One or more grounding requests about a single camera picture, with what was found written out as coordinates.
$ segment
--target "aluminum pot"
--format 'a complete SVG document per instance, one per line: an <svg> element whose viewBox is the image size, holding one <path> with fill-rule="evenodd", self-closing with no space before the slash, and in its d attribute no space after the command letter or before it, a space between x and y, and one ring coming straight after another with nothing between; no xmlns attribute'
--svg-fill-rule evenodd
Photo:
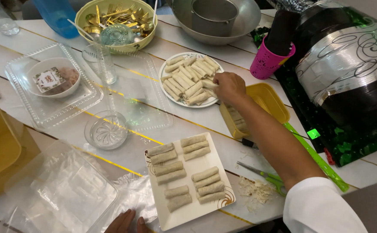
<svg viewBox="0 0 377 233"><path fill-rule="evenodd" d="M209 36L230 36L239 10L229 0L193 0L192 29Z"/></svg>
<svg viewBox="0 0 377 233"><path fill-rule="evenodd" d="M258 4L254 0L230 0L239 10L234 20L229 36L210 36L199 33L192 26L192 12L190 0L167 0L173 9L182 29L195 40L205 44L224 45L236 41L240 37L250 33L260 22L261 13Z"/></svg>

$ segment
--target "green light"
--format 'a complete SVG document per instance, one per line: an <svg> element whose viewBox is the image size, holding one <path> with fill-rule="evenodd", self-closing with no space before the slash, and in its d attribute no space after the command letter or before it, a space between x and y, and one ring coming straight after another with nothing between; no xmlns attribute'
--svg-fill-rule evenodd
<svg viewBox="0 0 377 233"><path fill-rule="evenodd" d="M310 131L308 131L306 133L309 135L309 137L311 139L315 139L315 138L317 138L317 137L320 136L320 134L318 133L318 131L316 129L312 129L312 130L310 130Z"/></svg>

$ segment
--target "pink cup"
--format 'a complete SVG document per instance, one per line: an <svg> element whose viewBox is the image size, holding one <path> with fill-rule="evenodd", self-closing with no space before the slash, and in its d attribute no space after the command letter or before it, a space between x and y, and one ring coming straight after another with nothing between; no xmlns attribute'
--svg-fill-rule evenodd
<svg viewBox="0 0 377 233"><path fill-rule="evenodd" d="M269 51L264 45L264 37L262 44L255 56L255 59L250 66L250 73L257 79L268 79L283 63L285 63L289 57L295 54L295 45L292 44L292 50L288 56L278 56Z"/></svg>

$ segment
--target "red clip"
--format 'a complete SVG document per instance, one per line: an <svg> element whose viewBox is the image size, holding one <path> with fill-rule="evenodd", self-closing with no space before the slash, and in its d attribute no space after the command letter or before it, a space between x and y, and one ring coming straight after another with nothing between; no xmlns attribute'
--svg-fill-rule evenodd
<svg viewBox="0 0 377 233"><path fill-rule="evenodd" d="M329 153L328 149L326 149L325 147L323 151L325 151L326 158L328 160L329 165L335 165L335 161L332 159L331 153Z"/></svg>

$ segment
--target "scissors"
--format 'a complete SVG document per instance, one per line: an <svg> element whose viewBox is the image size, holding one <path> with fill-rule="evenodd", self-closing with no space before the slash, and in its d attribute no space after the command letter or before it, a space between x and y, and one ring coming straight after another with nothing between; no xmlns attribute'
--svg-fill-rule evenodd
<svg viewBox="0 0 377 233"><path fill-rule="evenodd" d="M254 172L258 175L261 175L262 177L264 177L265 180L273 183L276 186L277 192L280 193L280 195L286 197L286 194L288 192L286 191L285 184L283 183L282 179L279 176L260 171L259 169L256 169L254 167L250 167L249 165L246 165L246 164L239 162L239 161L237 161L237 164L242 166L242 167L249 169L250 171L252 171L252 172Z"/></svg>

